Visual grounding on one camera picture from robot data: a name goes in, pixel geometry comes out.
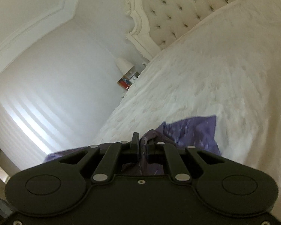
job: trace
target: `headboard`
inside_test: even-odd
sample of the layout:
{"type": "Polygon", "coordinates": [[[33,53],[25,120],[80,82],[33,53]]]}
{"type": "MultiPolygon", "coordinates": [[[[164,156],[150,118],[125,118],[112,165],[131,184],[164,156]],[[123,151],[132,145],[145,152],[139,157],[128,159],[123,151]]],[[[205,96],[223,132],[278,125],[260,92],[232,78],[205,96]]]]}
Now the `headboard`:
{"type": "Polygon", "coordinates": [[[151,60],[202,19],[232,1],[235,0],[126,0],[126,14],[135,22],[127,39],[151,60]]]}

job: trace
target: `bedspread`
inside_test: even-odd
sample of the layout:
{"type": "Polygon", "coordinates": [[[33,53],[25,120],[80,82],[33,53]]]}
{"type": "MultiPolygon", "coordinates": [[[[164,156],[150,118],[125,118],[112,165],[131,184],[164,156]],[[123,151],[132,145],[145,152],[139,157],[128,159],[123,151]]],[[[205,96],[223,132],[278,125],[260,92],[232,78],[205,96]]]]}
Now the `bedspread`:
{"type": "Polygon", "coordinates": [[[160,52],[93,144],[211,115],[222,155],[276,180],[281,220],[281,0],[237,0],[160,52]]]}

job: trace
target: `purple garment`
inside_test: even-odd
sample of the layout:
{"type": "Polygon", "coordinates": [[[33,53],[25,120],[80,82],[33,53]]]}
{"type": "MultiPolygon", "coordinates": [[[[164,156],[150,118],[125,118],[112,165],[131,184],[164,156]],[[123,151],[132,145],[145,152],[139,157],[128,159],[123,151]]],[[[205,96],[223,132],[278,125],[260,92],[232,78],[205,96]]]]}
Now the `purple garment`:
{"type": "MultiPolygon", "coordinates": [[[[187,146],[195,146],[220,155],[219,148],[214,140],[216,116],[194,117],[172,124],[163,122],[156,130],[149,130],[140,139],[141,159],[139,163],[128,163],[122,166],[121,174],[134,176],[163,175],[163,166],[160,164],[149,164],[146,160],[147,141],[165,142],[175,145],[177,149],[184,149],[187,146]]],[[[101,149],[108,149],[112,143],[101,144],[101,149]]],[[[82,147],[72,150],[49,154],[44,162],[52,161],[70,153],[83,150],[82,147]]]]}

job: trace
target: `bed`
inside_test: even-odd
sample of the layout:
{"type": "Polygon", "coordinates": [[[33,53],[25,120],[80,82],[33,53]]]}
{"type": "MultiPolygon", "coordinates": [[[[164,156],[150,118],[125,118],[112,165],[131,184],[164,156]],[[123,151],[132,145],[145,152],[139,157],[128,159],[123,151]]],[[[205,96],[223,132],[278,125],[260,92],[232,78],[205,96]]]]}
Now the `bed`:
{"type": "Polygon", "coordinates": [[[281,0],[126,0],[126,10],[127,38],[151,62],[93,144],[216,115],[222,155],[278,183],[281,220],[281,0]]]}

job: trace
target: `lamp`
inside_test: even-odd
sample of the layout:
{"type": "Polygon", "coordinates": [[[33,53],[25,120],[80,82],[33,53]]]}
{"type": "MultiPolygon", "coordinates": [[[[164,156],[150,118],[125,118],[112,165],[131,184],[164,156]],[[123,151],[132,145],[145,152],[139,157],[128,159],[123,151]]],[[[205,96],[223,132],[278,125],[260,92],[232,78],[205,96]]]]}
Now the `lamp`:
{"type": "Polygon", "coordinates": [[[131,62],[127,61],[124,58],[117,59],[117,66],[124,75],[134,67],[131,62]]]}

